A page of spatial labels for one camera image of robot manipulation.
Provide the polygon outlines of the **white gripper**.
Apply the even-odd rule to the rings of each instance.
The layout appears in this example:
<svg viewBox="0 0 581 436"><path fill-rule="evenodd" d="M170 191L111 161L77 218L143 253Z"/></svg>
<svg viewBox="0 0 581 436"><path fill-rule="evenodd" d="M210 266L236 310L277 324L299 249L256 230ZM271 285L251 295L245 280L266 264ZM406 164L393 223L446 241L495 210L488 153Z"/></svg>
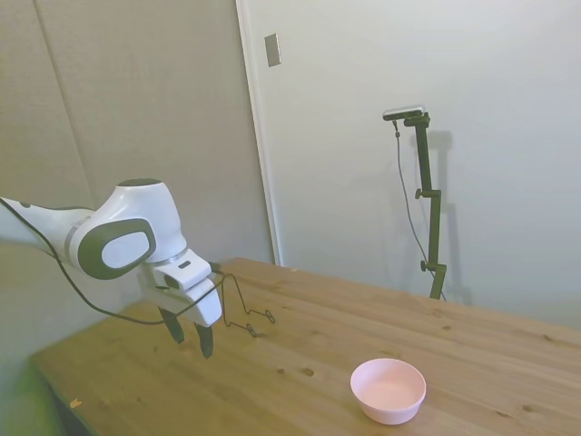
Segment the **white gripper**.
<svg viewBox="0 0 581 436"><path fill-rule="evenodd" d="M186 268L142 266L137 274L138 283L146 300L162 307L162 319L173 340L180 344L184 332L176 313L192 305L183 313L199 337L205 359L213 355L212 325L222 317L222 305L213 281L205 275L210 270L187 272Z"/></svg>

